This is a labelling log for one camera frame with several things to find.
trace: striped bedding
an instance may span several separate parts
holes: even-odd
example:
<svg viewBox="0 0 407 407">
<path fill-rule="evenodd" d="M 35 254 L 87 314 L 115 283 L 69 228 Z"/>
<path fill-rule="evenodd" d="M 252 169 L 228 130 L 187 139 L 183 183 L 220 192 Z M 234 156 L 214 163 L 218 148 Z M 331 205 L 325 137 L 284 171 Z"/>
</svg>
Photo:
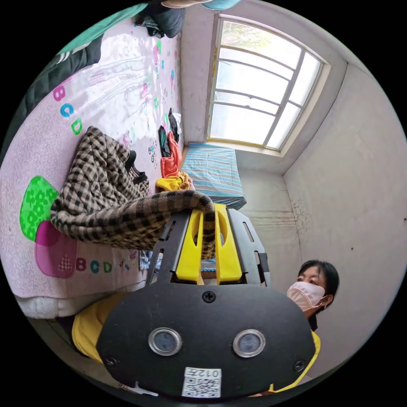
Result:
<svg viewBox="0 0 407 407">
<path fill-rule="evenodd" d="M 208 195 L 216 204 L 236 210 L 246 204 L 232 148 L 189 144 L 182 171 L 188 173 L 197 191 Z"/>
</svg>

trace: pink face mask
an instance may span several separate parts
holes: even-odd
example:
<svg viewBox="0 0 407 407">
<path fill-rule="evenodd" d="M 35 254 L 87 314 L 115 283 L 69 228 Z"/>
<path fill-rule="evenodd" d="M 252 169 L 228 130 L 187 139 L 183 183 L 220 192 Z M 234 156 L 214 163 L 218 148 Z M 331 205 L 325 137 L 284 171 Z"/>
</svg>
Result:
<svg viewBox="0 0 407 407">
<path fill-rule="evenodd" d="M 293 300 L 302 311 L 314 308 L 323 298 L 325 290 L 315 284 L 298 281 L 287 291 L 287 297 Z"/>
</svg>

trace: screw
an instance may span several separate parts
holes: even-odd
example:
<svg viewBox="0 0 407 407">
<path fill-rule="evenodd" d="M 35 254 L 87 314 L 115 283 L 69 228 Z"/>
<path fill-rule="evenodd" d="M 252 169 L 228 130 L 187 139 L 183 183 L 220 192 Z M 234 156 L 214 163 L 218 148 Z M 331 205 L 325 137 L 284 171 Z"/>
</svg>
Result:
<svg viewBox="0 0 407 407">
<path fill-rule="evenodd" d="M 294 371 L 296 373 L 301 372 L 301 370 L 304 370 L 305 368 L 305 362 L 303 360 L 299 360 L 295 365 L 294 365 Z"/>
<path fill-rule="evenodd" d="M 108 357 L 106 358 L 106 364 L 107 364 L 108 366 L 114 366 L 116 363 L 117 363 L 117 360 L 116 360 L 114 357 L 108 356 Z"/>
<path fill-rule="evenodd" d="M 215 295 L 215 293 L 213 293 L 212 291 L 205 291 L 205 292 L 202 294 L 202 299 L 203 299 L 206 303 L 208 303 L 208 304 L 210 304 L 211 302 L 215 301 L 215 298 L 216 298 L 216 295 Z"/>
</svg>

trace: plaid blanket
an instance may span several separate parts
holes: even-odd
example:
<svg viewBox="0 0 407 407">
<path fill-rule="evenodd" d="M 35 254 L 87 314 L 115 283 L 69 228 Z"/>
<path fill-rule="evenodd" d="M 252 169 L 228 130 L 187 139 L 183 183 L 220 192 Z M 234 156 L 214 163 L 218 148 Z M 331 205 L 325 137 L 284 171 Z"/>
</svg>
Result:
<svg viewBox="0 0 407 407">
<path fill-rule="evenodd" d="M 196 191 L 148 195 L 145 176 L 126 162 L 130 151 L 89 127 L 68 178 L 51 206 L 54 227 L 72 239 L 112 247 L 154 248 L 171 216 L 184 209 L 203 211 L 202 258 L 215 256 L 215 208 Z"/>
</svg>

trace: green flower print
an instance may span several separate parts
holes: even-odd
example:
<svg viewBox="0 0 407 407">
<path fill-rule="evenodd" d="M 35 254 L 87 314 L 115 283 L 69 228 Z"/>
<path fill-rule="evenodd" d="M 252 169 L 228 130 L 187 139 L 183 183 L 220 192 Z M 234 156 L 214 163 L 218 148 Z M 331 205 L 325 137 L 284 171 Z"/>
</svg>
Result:
<svg viewBox="0 0 407 407">
<path fill-rule="evenodd" d="M 20 209 L 20 227 L 23 235 L 35 241 L 38 226 L 50 219 L 52 203 L 58 191 L 44 178 L 36 176 L 30 181 Z"/>
</svg>

